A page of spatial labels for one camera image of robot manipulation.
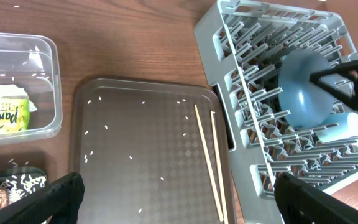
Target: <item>light blue bowl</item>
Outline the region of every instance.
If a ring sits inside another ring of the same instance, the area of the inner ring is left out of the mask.
[[[334,97],[309,81],[310,74],[330,69],[327,59],[312,50],[294,50],[283,61],[278,85],[283,92],[278,95],[282,110],[290,110],[285,119],[296,129],[319,126],[330,114]],[[334,85],[334,77],[321,79]]]

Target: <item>gray tray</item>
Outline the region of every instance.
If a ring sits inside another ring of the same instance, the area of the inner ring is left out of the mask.
[[[220,223],[194,104],[219,189],[209,117],[216,112],[227,212],[236,222],[217,96],[202,87],[98,78],[75,95],[71,170],[85,184],[78,223]]]

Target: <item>wooden chopstick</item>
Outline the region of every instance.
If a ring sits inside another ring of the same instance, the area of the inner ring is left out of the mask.
[[[219,221],[222,222],[223,221],[223,214],[222,214],[221,203],[219,202],[218,191],[216,190],[216,184],[215,184],[214,174],[212,172],[211,160],[209,158],[208,148],[206,146],[205,135],[204,135],[204,131],[203,131],[203,126],[201,125],[200,115],[198,114],[197,105],[194,105],[194,109],[196,111],[198,130],[200,131],[201,142],[203,143],[206,167],[208,168],[208,174],[209,174],[209,179],[211,181],[212,192],[214,194],[216,210],[218,211]]]
[[[214,138],[216,169],[218,170],[219,190],[221,192],[221,201],[222,201],[222,209],[223,209],[223,220],[224,220],[224,224],[228,224],[229,220],[227,220],[226,197],[224,196],[223,177],[222,177],[222,169],[221,169],[221,156],[219,155],[219,145],[218,145],[218,137],[216,135],[214,114],[215,112],[211,111],[212,135]]]

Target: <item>dish rack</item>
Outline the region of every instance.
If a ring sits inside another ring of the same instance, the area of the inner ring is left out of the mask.
[[[247,223],[282,223],[273,182],[282,172],[332,194],[358,179],[358,136],[327,144],[285,121],[277,86],[282,60],[295,49],[323,54],[332,67],[357,60],[341,17],[332,12],[245,0],[218,0],[194,29],[208,84],[226,112],[234,147],[232,174]],[[336,77],[336,88],[352,82]],[[333,113],[350,111],[335,101]]]

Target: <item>wooden table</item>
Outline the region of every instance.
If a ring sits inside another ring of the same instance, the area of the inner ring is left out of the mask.
[[[0,0],[0,32],[39,34],[58,47],[63,124],[52,139],[0,146],[0,169],[45,169],[50,180],[68,172],[73,94],[95,75],[206,86],[193,28],[216,0]],[[358,2],[269,0],[342,15],[358,49]],[[334,194],[358,209],[358,182]],[[242,221],[237,203],[238,223]]]

